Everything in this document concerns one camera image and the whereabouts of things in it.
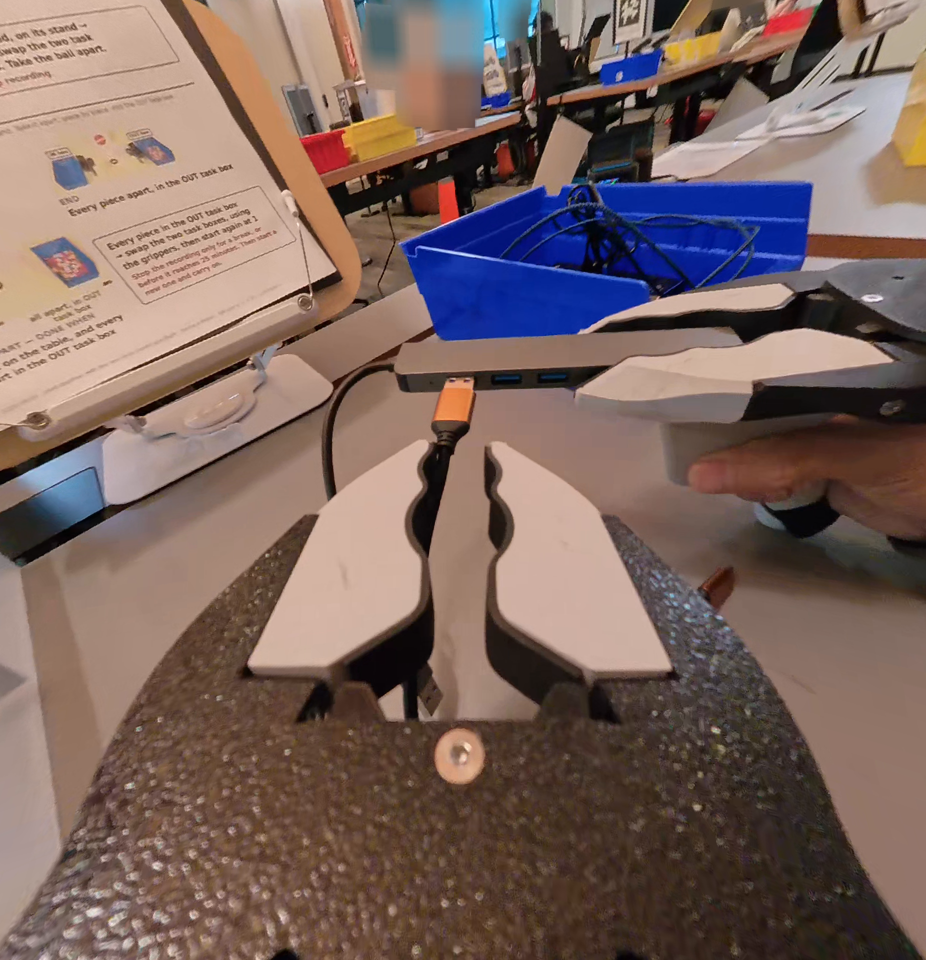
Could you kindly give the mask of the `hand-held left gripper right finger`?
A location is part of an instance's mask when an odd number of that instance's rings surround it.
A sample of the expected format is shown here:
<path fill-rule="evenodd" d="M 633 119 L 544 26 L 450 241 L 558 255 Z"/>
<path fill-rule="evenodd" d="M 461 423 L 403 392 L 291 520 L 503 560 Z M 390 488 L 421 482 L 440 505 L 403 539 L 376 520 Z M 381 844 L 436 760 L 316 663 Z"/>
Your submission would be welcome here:
<path fill-rule="evenodd" d="M 598 508 L 503 441 L 484 455 L 496 673 L 512 687 L 668 676 L 671 658 Z"/>

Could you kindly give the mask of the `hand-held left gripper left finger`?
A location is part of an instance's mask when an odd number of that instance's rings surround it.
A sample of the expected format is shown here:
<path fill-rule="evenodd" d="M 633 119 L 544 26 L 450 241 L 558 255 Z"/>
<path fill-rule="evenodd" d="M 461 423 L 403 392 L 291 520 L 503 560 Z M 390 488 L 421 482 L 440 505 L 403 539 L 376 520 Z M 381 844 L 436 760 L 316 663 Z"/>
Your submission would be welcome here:
<path fill-rule="evenodd" d="M 411 512 L 424 493 L 418 439 L 352 480 L 319 511 L 247 661 L 261 678 L 327 686 L 356 679 L 369 656 L 397 640 L 431 598 Z"/>

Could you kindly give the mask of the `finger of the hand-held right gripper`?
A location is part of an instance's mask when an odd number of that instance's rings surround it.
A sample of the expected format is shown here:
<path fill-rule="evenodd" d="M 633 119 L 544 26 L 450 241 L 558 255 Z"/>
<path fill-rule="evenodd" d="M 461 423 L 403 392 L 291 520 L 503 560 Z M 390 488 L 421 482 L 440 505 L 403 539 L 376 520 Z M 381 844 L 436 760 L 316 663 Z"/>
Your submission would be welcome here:
<path fill-rule="evenodd" d="M 814 329 L 773 332 L 753 342 L 633 356 L 575 391 L 579 407 L 666 424 L 733 424 L 768 379 L 868 370 L 895 359 L 862 339 Z"/>
<path fill-rule="evenodd" d="M 783 330 L 798 294 L 783 283 L 704 290 L 658 298 L 603 318 L 579 333 L 730 330 L 762 337 Z"/>

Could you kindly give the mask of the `blue storage bin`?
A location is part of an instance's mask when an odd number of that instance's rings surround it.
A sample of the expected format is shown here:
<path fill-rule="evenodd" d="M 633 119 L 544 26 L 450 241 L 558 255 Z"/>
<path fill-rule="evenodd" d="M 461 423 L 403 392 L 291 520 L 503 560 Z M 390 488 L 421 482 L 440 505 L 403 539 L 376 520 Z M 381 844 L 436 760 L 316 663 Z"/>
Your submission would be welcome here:
<path fill-rule="evenodd" d="M 806 181 L 534 188 L 401 243 L 445 341 L 574 334 L 625 309 L 802 268 Z"/>

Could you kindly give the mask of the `grey usb hub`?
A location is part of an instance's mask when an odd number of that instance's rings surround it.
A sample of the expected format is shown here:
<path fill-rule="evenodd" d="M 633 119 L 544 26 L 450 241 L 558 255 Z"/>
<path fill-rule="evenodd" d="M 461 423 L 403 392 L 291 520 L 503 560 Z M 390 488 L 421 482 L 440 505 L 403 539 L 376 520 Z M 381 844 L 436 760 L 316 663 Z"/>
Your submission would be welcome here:
<path fill-rule="evenodd" d="M 471 379 L 477 391 L 576 390 L 632 356 L 678 354 L 742 344 L 714 328 L 597 332 L 535 338 L 406 343 L 394 363 L 400 390 L 439 393 L 452 378 Z"/>

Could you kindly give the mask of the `grey desk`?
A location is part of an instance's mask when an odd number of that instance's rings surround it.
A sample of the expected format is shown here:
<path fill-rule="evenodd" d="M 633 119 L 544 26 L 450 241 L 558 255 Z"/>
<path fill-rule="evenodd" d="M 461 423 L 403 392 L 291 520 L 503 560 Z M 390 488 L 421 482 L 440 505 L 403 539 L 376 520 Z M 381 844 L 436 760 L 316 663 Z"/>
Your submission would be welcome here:
<path fill-rule="evenodd" d="M 812 258 L 926 259 L 926 166 L 908 167 L 892 135 L 912 71 L 837 80 L 812 104 L 862 108 L 845 124 L 780 137 L 740 154 L 702 182 L 808 182 Z"/>
<path fill-rule="evenodd" d="M 479 397 L 431 552 L 434 722 L 304 721 L 246 661 L 321 508 L 321 413 L 44 556 L 0 702 L 0 958 L 926 958 L 926 569 L 671 486 L 656 429 Z M 532 714 L 483 648 L 502 441 L 606 516 L 676 676 Z M 721 611 L 698 588 L 733 567 Z"/>

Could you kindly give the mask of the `person's right hand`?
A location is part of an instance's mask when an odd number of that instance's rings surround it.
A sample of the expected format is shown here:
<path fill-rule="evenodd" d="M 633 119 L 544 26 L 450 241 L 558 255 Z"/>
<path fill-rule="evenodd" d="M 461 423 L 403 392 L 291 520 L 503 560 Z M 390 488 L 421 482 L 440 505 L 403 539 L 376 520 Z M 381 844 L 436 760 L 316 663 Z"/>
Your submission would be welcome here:
<path fill-rule="evenodd" d="M 700 494 L 763 504 L 823 484 L 841 516 L 926 546 L 926 425 L 834 421 L 717 451 L 688 470 Z"/>

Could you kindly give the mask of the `white paper sheet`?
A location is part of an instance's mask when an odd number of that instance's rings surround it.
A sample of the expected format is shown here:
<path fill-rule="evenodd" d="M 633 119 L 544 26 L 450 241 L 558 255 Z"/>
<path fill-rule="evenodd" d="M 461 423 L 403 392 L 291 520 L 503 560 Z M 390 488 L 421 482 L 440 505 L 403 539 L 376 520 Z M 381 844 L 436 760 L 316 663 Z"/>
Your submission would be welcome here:
<path fill-rule="evenodd" d="M 830 104 L 810 110 L 775 109 L 766 120 L 736 134 L 738 141 L 766 142 L 772 139 L 809 138 L 826 135 L 855 120 L 866 111 L 863 104 Z"/>
<path fill-rule="evenodd" d="M 768 138 L 680 143 L 653 156 L 650 180 L 685 183 L 712 177 L 768 143 Z"/>

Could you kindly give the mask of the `yellow bin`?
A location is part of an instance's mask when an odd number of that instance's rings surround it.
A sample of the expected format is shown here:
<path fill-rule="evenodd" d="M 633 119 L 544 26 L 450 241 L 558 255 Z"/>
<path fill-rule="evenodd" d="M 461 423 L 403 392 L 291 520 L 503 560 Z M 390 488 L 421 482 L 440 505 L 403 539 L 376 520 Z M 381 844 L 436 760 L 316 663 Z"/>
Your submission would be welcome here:
<path fill-rule="evenodd" d="M 417 128 L 387 113 L 342 128 L 342 141 L 350 162 L 368 162 L 416 146 Z"/>
<path fill-rule="evenodd" d="M 662 51 L 663 70 L 706 62 L 721 53 L 721 33 L 712 31 L 683 39 L 670 38 L 663 45 Z"/>
<path fill-rule="evenodd" d="M 892 143 L 903 166 L 926 166 L 926 54 L 913 68 Z"/>

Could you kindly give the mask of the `grey panel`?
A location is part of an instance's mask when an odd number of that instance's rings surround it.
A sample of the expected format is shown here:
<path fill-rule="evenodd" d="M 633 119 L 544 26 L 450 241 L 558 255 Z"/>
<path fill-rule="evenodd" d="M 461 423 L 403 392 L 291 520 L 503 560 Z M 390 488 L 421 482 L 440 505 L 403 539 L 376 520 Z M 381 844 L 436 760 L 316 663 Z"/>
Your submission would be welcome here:
<path fill-rule="evenodd" d="M 547 194 L 556 195 L 569 186 L 587 155 L 592 136 L 584 126 L 564 115 L 557 116 L 542 149 L 533 188 L 544 188 Z"/>

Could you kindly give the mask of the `long wooden table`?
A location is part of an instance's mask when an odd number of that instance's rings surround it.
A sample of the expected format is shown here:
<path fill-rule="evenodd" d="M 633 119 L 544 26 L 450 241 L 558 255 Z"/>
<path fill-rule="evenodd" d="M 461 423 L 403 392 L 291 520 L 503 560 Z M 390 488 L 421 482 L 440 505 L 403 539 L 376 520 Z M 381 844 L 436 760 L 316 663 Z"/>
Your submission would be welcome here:
<path fill-rule="evenodd" d="M 719 76 L 726 66 L 755 66 L 795 48 L 804 36 L 808 25 L 809 23 L 805 22 L 799 30 L 761 36 L 735 52 L 717 54 L 689 65 L 664 69 L 651 77 L 606 85 L 590 84 L 565 93 L 558 93 L 549 97 L 546 103 L 553 109 L 563 109 L 590 102 L 619 101 L 630 94 L 660 90 L 685 80 Z"/>
<path fill-rule="evenodd" d="M 426 133 L 419 143 L 393 150 L 378 157 L 350 163 L 345 167 L 320 174 L 320 181 L 326 189 L 379 174 L 406 164 L 435 158 L 453 150 L 483 145 L 485 141 L 499 136 L 506 137 L 510 129 L 517 127 L 522 114 L 516 110 L 479 117 L 473 127 L 442 130 Z"/>

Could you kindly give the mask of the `black and white marker sign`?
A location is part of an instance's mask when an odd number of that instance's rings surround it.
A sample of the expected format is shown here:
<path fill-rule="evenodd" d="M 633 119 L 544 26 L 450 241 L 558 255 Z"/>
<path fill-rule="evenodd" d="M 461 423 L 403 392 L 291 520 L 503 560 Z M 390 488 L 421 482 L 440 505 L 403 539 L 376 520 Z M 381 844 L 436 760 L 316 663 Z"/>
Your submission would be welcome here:
<path fill-rule="evenodd" d="M 654 1 L 613 1 L 612 42 L 635 42 L 652 29 Z"/>

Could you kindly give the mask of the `instruction sheet on clipboard stand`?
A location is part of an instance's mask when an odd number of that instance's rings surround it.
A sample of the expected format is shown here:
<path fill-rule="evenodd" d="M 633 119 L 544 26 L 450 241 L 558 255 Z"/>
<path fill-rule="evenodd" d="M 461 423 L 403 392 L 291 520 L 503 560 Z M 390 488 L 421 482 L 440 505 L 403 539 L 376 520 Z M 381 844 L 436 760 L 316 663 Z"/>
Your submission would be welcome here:
<path fill-rule="evenodd" d="M 31 414 L 0 430 L 4 470 L 104 428 L 102 492 L 113 505 L 147 497 L 322 406 L 329 379 L 283 346 L 349 306 L 361 273 L 356 245 L 252 54 L 208 8 L 184 3 L 273 151 L 294 224 L 310 227 L 339 276 L 320 290 L 309 280 L 289 298 L 80 393 L 50 416 Z"/>

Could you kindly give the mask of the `printed instruction sheet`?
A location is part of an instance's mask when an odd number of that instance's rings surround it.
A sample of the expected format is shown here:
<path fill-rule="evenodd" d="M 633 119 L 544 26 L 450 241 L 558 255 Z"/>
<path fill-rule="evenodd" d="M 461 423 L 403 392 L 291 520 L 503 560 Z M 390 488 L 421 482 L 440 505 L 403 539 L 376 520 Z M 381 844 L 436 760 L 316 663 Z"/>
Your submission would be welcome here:
<path fill-rule="evenodd" d="M 0 431 L 338 282 L 185 2 L 0 2 Z"/>

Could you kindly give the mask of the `grey wall box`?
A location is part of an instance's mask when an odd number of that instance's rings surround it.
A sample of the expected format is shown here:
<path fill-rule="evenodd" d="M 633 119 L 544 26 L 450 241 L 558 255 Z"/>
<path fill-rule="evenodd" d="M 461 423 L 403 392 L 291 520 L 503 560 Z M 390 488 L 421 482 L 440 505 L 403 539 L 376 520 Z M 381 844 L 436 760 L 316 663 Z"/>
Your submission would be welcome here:
<path fill-rule="evenodd" d="M 297 137 L 306 138 L 324 132 L 309 88 L 302 83 L 281 88 Z"/>

